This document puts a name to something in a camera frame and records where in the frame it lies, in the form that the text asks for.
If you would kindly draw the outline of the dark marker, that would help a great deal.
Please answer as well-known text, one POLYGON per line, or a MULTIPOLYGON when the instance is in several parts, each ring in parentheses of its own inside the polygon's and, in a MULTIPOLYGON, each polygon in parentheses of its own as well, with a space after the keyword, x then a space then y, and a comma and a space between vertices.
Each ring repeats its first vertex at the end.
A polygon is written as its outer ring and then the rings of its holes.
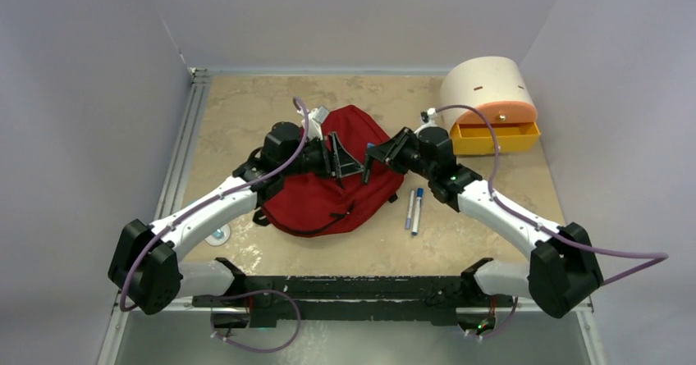
POLYGON ((373 143, 367 143, 366 151, 365 151, 365 158, 364 158, 364 171, 363 171, 363 174, 361 177, 361 181, 364 185, 369 183, 370 176, 372 173, 374 158, 371 154, 371 149, 373 147, 374 147, 373 143))

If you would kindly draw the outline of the red student backpack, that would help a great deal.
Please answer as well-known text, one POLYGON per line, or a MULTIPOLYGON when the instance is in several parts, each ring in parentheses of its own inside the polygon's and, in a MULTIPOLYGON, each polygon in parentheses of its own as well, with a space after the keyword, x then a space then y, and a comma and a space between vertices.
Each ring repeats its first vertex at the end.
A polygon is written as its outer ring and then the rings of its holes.
MULTIPOLYGON (((344 148, 364 165, 367 143, 388 141, 385 130, 355 105, 340 107, 322 124, 323 138, 335 131, 344 148)), ((349 233, 362 226, 386 203, 397 199, 404 177, 385 167, 373 167, 369 183, 362 174, 342 180, 315 174, 277 175, 254 185, 259 208, 253 215, 258 226, 272 225, 297 237, 349 233)))

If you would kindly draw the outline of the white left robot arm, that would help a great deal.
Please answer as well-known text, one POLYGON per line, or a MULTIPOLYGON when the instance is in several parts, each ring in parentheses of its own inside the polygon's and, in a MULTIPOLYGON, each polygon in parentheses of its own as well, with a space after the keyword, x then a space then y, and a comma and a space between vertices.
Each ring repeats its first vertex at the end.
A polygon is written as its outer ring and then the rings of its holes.
POLYGON ((180 261, 223 224, 263 206, 289 176, 313 174, 342 181, 364 165, 348 153, 333 132, 305 119, 302 125, 276 123, 220 185, 172 215, 151 223, 127 223, 120 234, 108 278, 121 291, 124 312, 148 315, 163 310, 180 291, 180 261))

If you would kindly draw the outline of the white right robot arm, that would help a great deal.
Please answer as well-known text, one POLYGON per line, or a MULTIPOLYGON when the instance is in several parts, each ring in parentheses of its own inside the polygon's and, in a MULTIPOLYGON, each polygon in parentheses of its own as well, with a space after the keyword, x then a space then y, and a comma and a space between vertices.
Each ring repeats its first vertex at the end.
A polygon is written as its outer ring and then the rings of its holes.
POLYGON ((395 173, 422 176, 433 197, 483 223, 512 244, 525 263, 483 258, 462 273, 460 292, 480 305, 493 295, 533 300, 548 316, 564 317, 604 282, 588 232, 577 223, 562 226, 539 217, 491 187, 479 173, 457 161, 447 132, 405 127, 365 153, 362 181, 380 162, 395 173))

